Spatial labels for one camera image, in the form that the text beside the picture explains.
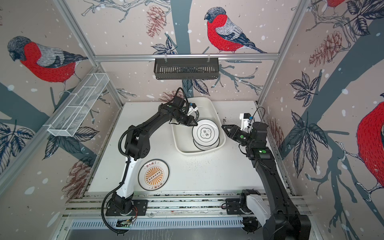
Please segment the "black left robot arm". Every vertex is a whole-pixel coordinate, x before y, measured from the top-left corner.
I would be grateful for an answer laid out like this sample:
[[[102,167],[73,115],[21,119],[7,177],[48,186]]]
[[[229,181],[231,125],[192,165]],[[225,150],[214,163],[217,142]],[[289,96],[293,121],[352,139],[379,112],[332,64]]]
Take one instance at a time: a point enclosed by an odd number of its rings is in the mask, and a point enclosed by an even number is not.
[[[118,150],[126,157],[122,180],[118,187],[109,192],[102,203],[102,214],[107,216],[127,216],[134,211],[134,184],[139,175],[137,160],[145,158],[150,152],[150,137],[165,123],[173,120],[182,126],[198,125],[194,116],[189,114],[192,104],[181,97],[173,97],[158,107],[157,113],[138,126],[130,126],[119,139]]]

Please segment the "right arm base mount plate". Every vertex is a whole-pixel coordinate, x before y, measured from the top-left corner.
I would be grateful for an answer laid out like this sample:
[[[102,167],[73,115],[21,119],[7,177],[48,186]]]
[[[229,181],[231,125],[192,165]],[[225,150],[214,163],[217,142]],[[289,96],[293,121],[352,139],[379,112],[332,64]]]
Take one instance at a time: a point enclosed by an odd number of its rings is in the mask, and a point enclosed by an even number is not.
[[[224,206],[227,215],[249,215],[252,213],[240,199],[226,199]]]

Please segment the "orange sunburst plate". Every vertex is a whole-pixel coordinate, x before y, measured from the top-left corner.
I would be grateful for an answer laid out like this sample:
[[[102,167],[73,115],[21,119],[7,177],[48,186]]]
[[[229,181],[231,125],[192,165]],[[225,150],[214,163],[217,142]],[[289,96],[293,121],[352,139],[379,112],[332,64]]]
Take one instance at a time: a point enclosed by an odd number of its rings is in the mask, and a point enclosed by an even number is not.
[[[141,167],[138,182],[142,189],[156,191],[167,183],[169,176],[168,164],[163,160],[153,159]]]

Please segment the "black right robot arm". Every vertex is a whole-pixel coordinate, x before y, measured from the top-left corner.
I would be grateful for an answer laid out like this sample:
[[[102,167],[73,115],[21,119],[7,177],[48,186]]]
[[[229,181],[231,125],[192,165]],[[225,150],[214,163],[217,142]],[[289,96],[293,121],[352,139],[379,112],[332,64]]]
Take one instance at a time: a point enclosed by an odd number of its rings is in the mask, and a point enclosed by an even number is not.
[[[246,157],[251,161],[263,183],[269,206],[259,194],[245,191],[240,203],[245,211],[252,212],[263,228],[265,240],[308,240],[311,221],[300,214],[289,197],[278,174],[276,161],[267,147],[268,125],[254,122],[249,132],[236,125],[222,125],[228,138],[244,146]]]

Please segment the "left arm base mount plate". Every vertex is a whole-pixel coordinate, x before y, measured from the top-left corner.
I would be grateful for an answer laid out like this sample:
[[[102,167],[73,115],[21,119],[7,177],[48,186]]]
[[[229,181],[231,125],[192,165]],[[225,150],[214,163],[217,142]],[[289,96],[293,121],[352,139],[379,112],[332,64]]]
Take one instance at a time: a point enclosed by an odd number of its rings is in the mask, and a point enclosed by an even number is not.
[[[106,216],[120,217],[120,216],[145,216],[147,211],[147,200],[125,200],[118,201],[109,200],[107,202]]]

